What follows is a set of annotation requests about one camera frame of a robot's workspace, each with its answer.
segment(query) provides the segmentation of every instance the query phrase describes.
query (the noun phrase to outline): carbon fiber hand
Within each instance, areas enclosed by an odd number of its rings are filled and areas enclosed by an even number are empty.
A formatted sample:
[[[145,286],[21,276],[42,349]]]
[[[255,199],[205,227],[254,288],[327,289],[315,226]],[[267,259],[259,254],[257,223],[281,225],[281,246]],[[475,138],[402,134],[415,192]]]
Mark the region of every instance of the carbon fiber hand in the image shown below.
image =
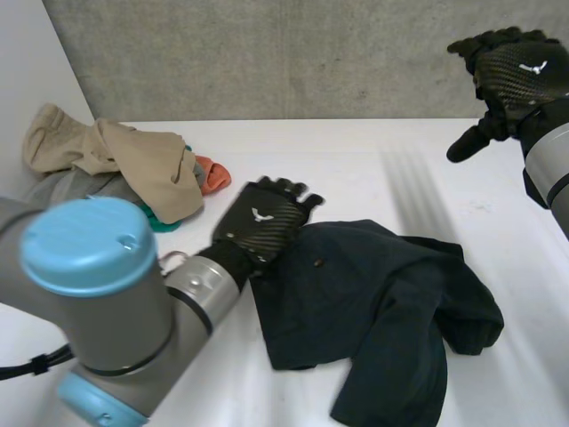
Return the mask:
[[[540,30],[488,31],[455,42],[447,50],[464,58],[477,97],[488,106],[478,125],[449,148],[447,157],[453,162],[473,156],[490,140],[523,139],[519,127],[527,117],[540,114],[551,102],[569,100],[569,53]]]
[[[273,182],[265,176],[249,182],[215,228],[213,242],[234,242],[263,267],[293,241],[312,209],[324,203],[317,194],[299,202],[306,190],[306,185],[283,178]]]

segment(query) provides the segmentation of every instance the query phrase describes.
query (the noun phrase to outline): pile of clothes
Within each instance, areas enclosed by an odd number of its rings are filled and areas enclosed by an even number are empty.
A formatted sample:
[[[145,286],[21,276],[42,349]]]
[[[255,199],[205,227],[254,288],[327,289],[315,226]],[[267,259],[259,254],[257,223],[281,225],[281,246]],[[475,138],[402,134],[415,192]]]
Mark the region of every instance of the pile of clothes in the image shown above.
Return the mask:
[[[154,231],[172,231],[227,187],[231,176],[196,156],[175,133],[142,132],[100,118],[87,126],[46,104],[24,138],[24,161],[44,178],[26,195],[46,208],[66,200],[119,197],[138,205]]]
[[[331,417],[354,427],[434,427],[446,392],[443,340],[493,345],[504,320],[459,245],[375,222],[321,222],[251,279],[276,370],[350,358]]]

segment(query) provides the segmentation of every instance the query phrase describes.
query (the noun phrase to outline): bird logo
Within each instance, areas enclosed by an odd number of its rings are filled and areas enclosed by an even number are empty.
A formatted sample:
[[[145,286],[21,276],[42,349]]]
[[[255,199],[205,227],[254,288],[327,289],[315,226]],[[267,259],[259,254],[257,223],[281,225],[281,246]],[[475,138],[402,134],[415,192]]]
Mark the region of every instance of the bird logo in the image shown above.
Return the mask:
[[[535,73],[538,76],[539,74],[541,74],[546,65],[548,65],[548,62],[545,60],[539,67],[530,67],[524,64],[519,64],[519,67],[521,69],[524,69],[525,71],[531,71],[532,73]]]
[[[267,216],[263,216],[259,214],[259,211],[257,210],[257,208],[252,208],[252,216],[255,217],[255,221],[256,222],[262,222],[262,221],[270,221],[270,220],[274,220],[275,217],[272,215],[267,215]]]

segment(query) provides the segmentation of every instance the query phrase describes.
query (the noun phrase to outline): beige cloth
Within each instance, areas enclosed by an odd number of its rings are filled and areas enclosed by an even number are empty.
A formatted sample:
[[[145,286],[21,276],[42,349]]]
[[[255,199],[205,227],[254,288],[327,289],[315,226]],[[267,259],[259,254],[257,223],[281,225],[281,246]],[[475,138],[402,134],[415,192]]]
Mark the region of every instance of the beige cloth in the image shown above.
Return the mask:
[[[24,139],[24,160],[39,173],[79,167],[90,175],[120,171],[163,223],[203,205],[195,155],[175,133],[142,132],[104,118],[83,125],[59,107],[42,107]]]

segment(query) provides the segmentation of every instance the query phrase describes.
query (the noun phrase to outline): light blue cap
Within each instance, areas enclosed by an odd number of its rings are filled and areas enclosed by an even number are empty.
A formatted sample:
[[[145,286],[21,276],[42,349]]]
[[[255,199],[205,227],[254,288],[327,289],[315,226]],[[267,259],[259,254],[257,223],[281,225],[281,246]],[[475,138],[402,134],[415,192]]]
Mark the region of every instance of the light blue cap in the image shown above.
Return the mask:
[[[69,373],[57,394],[73,412],[95,427],[141,427],[148,418],[77,374]]]
[[[146,215],[112,197],[74,200],[39,215],[20,250],[22,268],[38,285],[78,298],[124,291],[156,261]]]

